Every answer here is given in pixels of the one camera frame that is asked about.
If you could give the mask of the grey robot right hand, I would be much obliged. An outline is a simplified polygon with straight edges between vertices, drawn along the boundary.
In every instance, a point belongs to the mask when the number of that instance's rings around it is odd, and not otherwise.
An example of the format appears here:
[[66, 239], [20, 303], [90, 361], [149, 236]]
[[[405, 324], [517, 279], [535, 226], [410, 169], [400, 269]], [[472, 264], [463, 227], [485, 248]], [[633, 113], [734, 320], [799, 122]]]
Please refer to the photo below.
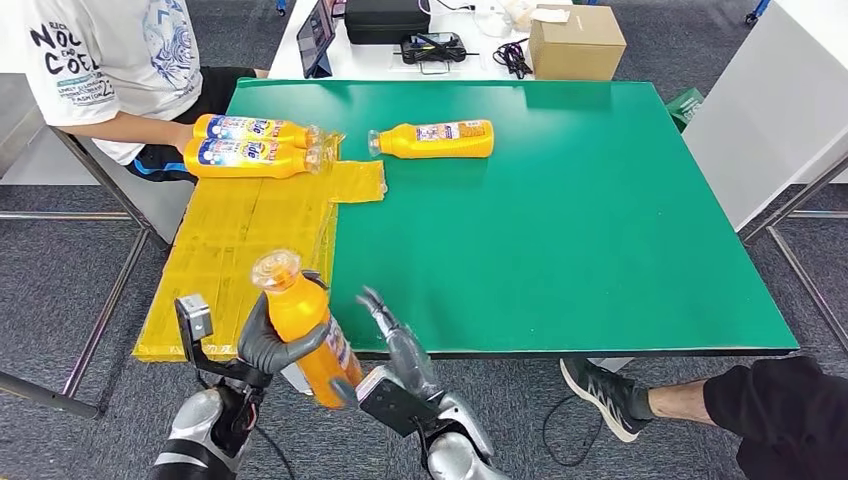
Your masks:
[[402, 403], [421, 405], [428, 413], [438, 410], [442, 394], [429, 355], [405, 324], [401, 323], [373, 288], [364, 286], [356, 301], [365, 307], [375, 321], [386, 343], [390, 362], [378, 367], [355, 387], [339, 376], [327, 381], [330, 391], [343, 406], [361, 404], [369, 397], [377, 398], [378, 388], [396, 388]]

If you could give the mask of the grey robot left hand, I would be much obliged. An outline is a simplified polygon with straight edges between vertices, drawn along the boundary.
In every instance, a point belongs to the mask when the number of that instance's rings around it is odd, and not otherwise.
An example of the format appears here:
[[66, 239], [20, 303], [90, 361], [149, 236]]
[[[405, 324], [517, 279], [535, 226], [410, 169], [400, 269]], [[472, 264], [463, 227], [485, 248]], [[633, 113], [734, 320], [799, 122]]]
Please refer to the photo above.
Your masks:
[[239, 360], [269, 375], [282, 374], [300, 393], [312, 395], [302, 372], [292, 364], [325, 344], [329, 326], [320, 322], [304, 336], [286, 343], [271, 323], [268, 298], [261, 292], [241, 330], [237, 345]]

